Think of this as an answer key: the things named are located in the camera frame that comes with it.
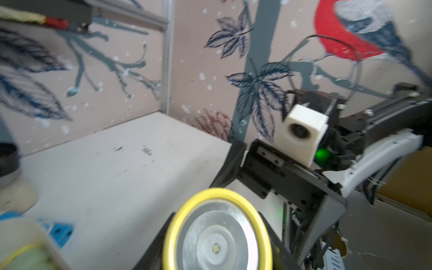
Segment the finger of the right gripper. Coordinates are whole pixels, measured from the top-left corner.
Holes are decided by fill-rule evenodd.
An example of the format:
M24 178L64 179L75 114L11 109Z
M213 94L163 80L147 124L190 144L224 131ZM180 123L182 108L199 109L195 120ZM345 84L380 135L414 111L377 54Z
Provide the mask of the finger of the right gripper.
M235 140L229 149L225 162L210 184L209 188L226 188L230 183L237 179L240 171L247 144Z

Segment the blue flashlight back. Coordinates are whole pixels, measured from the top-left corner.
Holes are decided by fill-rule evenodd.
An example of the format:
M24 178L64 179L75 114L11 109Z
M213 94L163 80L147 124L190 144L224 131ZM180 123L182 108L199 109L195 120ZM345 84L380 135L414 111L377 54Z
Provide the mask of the blue flashlight back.
M49 219L25 217L15 211L1 212L1 221L13 218L29 218L35 222L41 229L46 231L52 237L59 248L63 248L71 238L74 232L74 226L66 223L59 223Z

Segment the cream plastic storage tray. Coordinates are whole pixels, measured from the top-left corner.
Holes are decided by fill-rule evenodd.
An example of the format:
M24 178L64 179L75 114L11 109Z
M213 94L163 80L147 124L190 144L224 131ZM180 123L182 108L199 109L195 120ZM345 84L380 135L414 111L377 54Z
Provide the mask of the cream plastic storage tray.
M1 215L2 270L69 270L54 227L9 212Z

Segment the green flashlight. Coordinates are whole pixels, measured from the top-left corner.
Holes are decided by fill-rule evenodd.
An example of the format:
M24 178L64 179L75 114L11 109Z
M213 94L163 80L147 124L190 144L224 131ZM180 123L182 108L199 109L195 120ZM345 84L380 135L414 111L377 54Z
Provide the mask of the green flashlight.
M162 268L271 270L272 247L264 220L234 191L201 191L174 215L164 239Z

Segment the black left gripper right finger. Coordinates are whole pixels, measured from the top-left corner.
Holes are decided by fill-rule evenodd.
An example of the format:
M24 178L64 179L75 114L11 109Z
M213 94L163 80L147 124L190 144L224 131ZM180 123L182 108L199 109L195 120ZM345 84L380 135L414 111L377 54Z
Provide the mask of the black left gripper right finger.
M264 215L261 212L258 213L263 220L270 238L273 256L273 270L301 270L300 266L288 252L285 245L277 237L276 233L272 229L271 225L267 222Z

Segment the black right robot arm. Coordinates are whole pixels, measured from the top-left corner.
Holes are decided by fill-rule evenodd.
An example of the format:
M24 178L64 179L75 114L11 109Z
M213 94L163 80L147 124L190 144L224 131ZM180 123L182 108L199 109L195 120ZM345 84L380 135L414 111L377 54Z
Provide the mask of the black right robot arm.
M308 270L329 268L325 254L339 232L347 197L358 186L370 204L376 189L410 153L432 144L432 97L399 83L393 95L340 117L346 100L297 90L282 99L282 126L273 145L235 141L212 187L240 180L261 198L282 196L292 258Z

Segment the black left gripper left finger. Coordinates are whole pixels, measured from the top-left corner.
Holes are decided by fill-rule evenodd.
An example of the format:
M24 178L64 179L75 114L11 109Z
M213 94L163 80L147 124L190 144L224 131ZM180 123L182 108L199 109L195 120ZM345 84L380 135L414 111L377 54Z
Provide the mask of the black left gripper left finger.
M163 254L163 246L165 236L167 234L169 225L175 216L175 212L173 212L168 219L165 221L165 224L157 233L156 237L151 242L147 251L145 251L144 255L138 261L138 263L134 266L133 270L162 270L162 254Z

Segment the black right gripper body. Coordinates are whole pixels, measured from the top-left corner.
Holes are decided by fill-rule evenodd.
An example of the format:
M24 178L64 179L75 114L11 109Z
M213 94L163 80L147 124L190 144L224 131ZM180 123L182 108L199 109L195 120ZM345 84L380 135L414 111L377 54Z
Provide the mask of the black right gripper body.
M282 234L300 265L323 265L347 201L322 174L255 140L238 178L261 198L274 192L284 202Z

